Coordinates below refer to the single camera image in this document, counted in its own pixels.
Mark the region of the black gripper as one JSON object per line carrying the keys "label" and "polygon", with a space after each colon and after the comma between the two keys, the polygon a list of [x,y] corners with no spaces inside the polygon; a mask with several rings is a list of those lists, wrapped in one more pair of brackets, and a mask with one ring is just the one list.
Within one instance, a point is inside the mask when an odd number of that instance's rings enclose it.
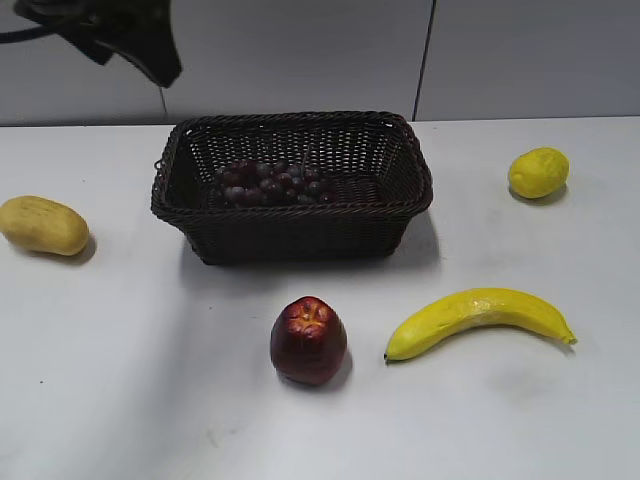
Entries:
{"label": "black gripper", "polygon": [[35,26],[14,38],[59,34],[87,58],[105,65],[114,52],[81,27],[115,30],[112,48],[155,85],[169,88],[182,72],[168,16],[169,1],[15,1],[13,11]]}

